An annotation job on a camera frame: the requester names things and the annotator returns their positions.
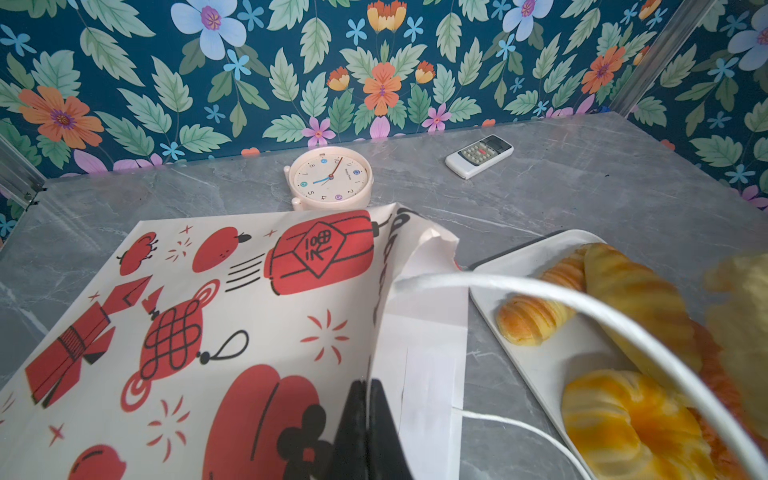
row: tabletop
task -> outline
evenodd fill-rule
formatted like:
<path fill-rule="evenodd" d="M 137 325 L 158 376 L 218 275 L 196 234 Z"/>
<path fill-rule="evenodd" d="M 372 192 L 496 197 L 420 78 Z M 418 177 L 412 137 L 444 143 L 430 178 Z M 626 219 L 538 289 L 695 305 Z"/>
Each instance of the tabletop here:
<path fill-rule="evenodd" d="M 514 154 L 462 180 L 445 156 L 495 134 Z M 768 216 L 613 113 L 363 141 L 372 205 L 400 202 L 455 233 L 470 267 L 552 233 L 582 229 L 675 283 L 694 319 L 703 272 L 765 247 Z M 49 180 L 0 250 L 0 387 L 139 220 L 290 210 L 282 167 L 304 149 Z M 470 306 L 464 407 L 558 437 Z M 461 478 L 573 480 L 544 439 L 465 419 Z"/>

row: blue flower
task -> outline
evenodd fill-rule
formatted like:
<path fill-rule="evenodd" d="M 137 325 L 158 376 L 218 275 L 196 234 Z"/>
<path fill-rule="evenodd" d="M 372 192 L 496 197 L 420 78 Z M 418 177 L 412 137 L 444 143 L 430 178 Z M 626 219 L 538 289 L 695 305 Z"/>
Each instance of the blue flower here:
<path fill-rule="evenodd" d="M 547 110 L 547 105 L 549 105 L 549 100 L 538 102 L 538 106 L 536 107 L 535 110 L 533 110 L 533 113 L 535 115 L 543 114 Z"/>
<path fill-rule="evenodd" d="M 632 18 L 637 17 L 637 12 L 635 11 L 635 9 L 639 4 L 640 3 L 638 2 L 632 5 L 632 9 L 627 8 L 626 10 L 624 10 L 624 19 L 621 20 L 621 22 L 619 23 L 626 23 L 627 25 L 629 25 L 630 22 L 632 22 Z"/>
<path fill-rule="evenodd" d="M 512 8 L 512 5 L 507 5 L 507 0 L 502 0 L 501 3 L 499 3 L 498 0 L 493 0 L 493 6 L 495 6 L 496 9 L 491 14 L 491 18 L 494 18 L 496 15 L 498 15 L 499 20 L 504 17 L 504 12 Z"/>
<path fill-rule="evenodd" d="M 205 111 L 208 112 L 210 115 L 206 116 L 208 120 L 215 120 L 216 123 L 221 122 L 220 118 L 224 118 L 224 114 L 219 113 L 219 105 L 215 104 L 214 108 L 208 108 L 205 107 Z"/>
<path fill-rule="evenodd" d="M 730 180 L 728 180 L 729 184 L 735 184 L 737 181 L 741 180 L 742 184 L 748 184 L 750 181 L 747 179 L 747 177 L 752 177 L 755 174 L 753 171 L 744 171 L 744 165 L 741 164 L 738 167 L 736 167 L 735 172 L 726 172 L 726 177 L 733 177 Z"/>
<path fill-rule="evenodd" d="M 245 64 L 248 63 L 250 58 L 248 55 L 243 55 L 238 60 L 237 54 L 233 49 L 227 50 L 227 57 L 230 58 L 232 63 L 228 63 L 224 65 L 224 71 L 232 71 L 235 70 L 235 80 L 240 80 L 240 73 L 244 73 L 246 75 L 250 75 L 250 69 L 246 68 Z"/>
<path fill-rule="evenodd" d="M 734 18 L 733 15 L 728 15 L 728 18 L 726 18 L 726 24 L 723 25 L 723 27 L 720 29 L 720 31 L 728 31 L 728 36 L 733 37 L 733 34 L 736 33 L 736 30 L 745 30 L 746 29 L 746 23 L 742 22 L 742 20 L 746 20 L 746 17 L 750 16 L 750 11 L 747 10 L 743 14 L 739 15 L 739 18 Z"/>
<path fill-rule="evenodd" d="M 416 35 L 420 35 L 424 33 L 424 28 L 420 28 L 419 25 L 422 24 L 422 21 L 424 20 L 423 17 L 419 17 L 419 20 L 416 20 L 416 23 L 413 23 L 413 17 L 408 17 L 408 26 L 410 27 L 408 30 L 406 30 L 406 33 L 403 35 L 403 37 L 408 38 L 411 37 L 411 42 L 416 41 Z"/>
<path fill-rule="evenodd" d="M 5 221 L 5 215 L 0 214 L 0 237 L 7 237 L 16 226 L 16 220 Z"/>
<path fill-rule="evenodd" d="M 28 51 L 29 53 L 37 53 L 38 51 L 34 48 L 27 45 L 27 42 L 29 41 L 29 35 L 25 33 L 20 33 L 17 35 L 13 35 L 13 30 L 11 30 L 10 27 L 7 27 L 5 25 L 0 25 L 0 29 L 10 38 L 0 38 L 0 43 L 3 45 L 9 47 L 11 45 L 16 46 L 16 55 L 19 57 L 24 56 L 24 50 Z"/>
<path fill-rule="evenodd" d="M 357 26 L 355 26 L 355 22 L 350 18 L 347 23 L 349 27 L 352 29 L 346 33 L 347 38 L 355 37 L 354 42 L 355 46 L 357 46 L 357 41 L 359 38 L 363 40 L 368 39 L 368 35 L 362 30 L 362 27 L 366 26 L 365 19 L 361 18 L 359 22 L 357 22 Z"/>
<path fill-rule="evenodd" d="M 516 93 L 521 88 L 523 88 L 523 82 L 524 81 L 525 81 L 525 77 L 523 77 L 523 78 L 517 77 L 515 79 L 515 83 L 509 88 L 510 90 L 512 90 L 513 94 Z"/>
<path fill-rule="evenodd" d="M 724 128 L 725 122 L 729 121 L 731 117 L 726 117 L 724 111 L 717 112 L 717 116 L 715 118 L 710 118 L 707 121 L 711 123 L 710 129 L 715 127 Z"/>
<path fill-rule="evenodd" d="M 264 28 L 264 23 L 261 20 L 259 20 L 259 15 L 262 15 L 264 13 L 264 9 L 261 7 L 256 7 L 255 10 L 252 10 L 250 7 L 249 0 L 243 0 L 243 7 L 245 8 L 245 12 L 238 13 L 237 19 L 242 22 L 246 20 L 248 21 L 248 31 L 253 31 L 254 23 L 256 25 L 259 25 L 259 28 Z"/>
<path fill-rule="evenodd" d="M 715 82 L 718 82 L 723 79 L 723 75 L 725 75 L 728 78 L 733 78 L 733 70 L 730 68 L 733 67 L 737 62 L 739 61 L 738 57 L 731 58 L 728 63 L 725 62 L 722 58 L 718 58 L 715 61 L 716 68 L 713 70 L 710 70 L 707 72 L 707 75 L 717 75 L 714 79 Z"/>
<path fill-rule="evenodd" d="M 663 22 L 664 19 L 662 16 L 666 15 L 668 10 L 669 8 L 665 8 L 664 10 L 656 10 L 654 17 L 651 20 L 648 20 L 648 23 L 646 24 L 648 25 L 648 28 L 653 28 L 656 26 L 656 24 Z"/>
<path fill-rule="evenodd" d="M 163 152 L 163 156 L 167 157 L 168 155 L 172 156 L 174 160 L 178 160 L 179 156 L 185 155 L 185 153 L 181 150 L 179 150 L 179 144 L 175 141 L 172 141 L 170 143 L 170 147 L 168 147 L 166 144 L 160 144 L 161 148 L 164 148 L 165 151 Z"/>
<path fill-rule="evenodd" d="M 515 40 L 514 40 L 514 39 L 510 39 L 510 40 L 509 40 L 509 43 L 507 43 L 506 41 L 503 41 L 503 40 L 499 40 L 499 41 L 498 41 L 498 47 L 499 47 L 501 50 L 499 50 L 498 52 L 496 52 L 496 56 L 497 56 L 497 57 L 501 57 L 502 55 L 504 55 L 504 59 L 506 60 L 506 59 L 507 59 L 507 56 L 508 56 L 510 53 L 512 53 L 513 51 L 515 51 L 515 49 L 517 48 L 517 47 L 515 47 L 515 46 L 513 45 L 513 43 L 514 43 L 514 42 L 515 42 Z"/>

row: white remote control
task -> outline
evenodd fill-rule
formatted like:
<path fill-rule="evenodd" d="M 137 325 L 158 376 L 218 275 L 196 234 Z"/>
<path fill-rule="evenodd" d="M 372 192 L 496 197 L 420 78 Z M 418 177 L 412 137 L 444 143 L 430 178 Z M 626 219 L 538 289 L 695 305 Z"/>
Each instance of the white remote control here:
<path fill-rule="evenodd" d="M 495 135 L 489 135 L 466 148 L 450 154 L 445 164 L 464 180 L 512 155 L 515 149 Z"/>

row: white tray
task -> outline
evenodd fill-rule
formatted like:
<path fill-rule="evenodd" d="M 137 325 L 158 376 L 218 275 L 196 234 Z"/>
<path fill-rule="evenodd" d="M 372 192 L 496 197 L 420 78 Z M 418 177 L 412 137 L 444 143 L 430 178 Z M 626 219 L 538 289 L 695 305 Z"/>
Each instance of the white tray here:
<path fill-rule="evenodd" d="M 538 278 L 546 269 L 570 255 L 576 247 L 596 242 L 605 243 L 592 233 L 568 230 L 489 260 L 477 266 L 475 272 Z M 594 370 L 637 371 L 637 368 L 594 320 L 581 314 L 568 320 L 540 346 L 513 345 L 498 331 L 496 312 L 507 298 L 515 294 L 474 287 L 469 293 L 565 444 L 595 478 L 565 432 L 560 411 L 563 389 L 579 376 Z"/>

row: floral wallpaper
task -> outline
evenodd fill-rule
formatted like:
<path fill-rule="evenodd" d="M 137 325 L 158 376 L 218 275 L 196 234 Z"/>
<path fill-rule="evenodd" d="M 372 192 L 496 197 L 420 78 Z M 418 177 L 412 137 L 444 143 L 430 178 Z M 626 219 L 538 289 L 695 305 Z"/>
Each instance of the floral wallpaper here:
<path fill-rule="evenodd" d="M 679 4 L 0 0 L 0 134 L 60 177 L 599 111 Z"/>
<path fill-rule="evenodd" d="M 765 3 L 717 0 L 630 119 L 768 214 Z"/>

